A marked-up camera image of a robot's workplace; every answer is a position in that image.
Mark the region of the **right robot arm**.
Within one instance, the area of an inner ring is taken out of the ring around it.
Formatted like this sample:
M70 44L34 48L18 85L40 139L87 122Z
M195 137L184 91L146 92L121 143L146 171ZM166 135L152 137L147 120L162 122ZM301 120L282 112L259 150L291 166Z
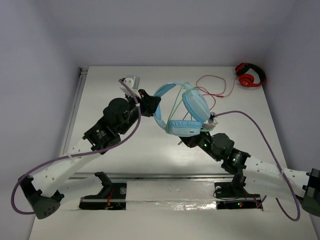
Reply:
M189 148L199 147L221 168L233 175L231 192L238 197L259 194L279 200L299 203L301 208L314 216L320 215L320 171L299 171L279 168L275 164L259 160L234 147L235 143L224 133L182 137Z

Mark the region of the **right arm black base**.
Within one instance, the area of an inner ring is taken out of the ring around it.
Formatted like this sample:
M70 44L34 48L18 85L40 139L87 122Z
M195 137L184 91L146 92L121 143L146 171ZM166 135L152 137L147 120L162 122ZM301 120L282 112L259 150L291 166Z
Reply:
M212 196L218 210L263 209L261 195L248 193L233 179L215 182Z

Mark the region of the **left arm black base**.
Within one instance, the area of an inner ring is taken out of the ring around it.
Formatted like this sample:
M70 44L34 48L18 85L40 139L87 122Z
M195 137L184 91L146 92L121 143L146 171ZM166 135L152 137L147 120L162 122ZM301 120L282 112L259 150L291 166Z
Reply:
M80 198L78 207L81 210L126 210L126 182L112 182L104 172L94 174L102 185L101 190L94 195Z

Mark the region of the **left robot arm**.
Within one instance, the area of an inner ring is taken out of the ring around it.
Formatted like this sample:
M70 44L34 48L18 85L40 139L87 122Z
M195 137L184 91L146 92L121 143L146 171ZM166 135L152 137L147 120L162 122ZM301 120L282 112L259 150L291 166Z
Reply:
M140 89L134 96L117 97L103 110L103 116L87 130L65 156L47 163L36 174L19 179L24 196L35 216L41 220L56 212L65 195L62 185L78 170L110 149L118 147L132 125L138 126L142 117L151 117L161 101Z

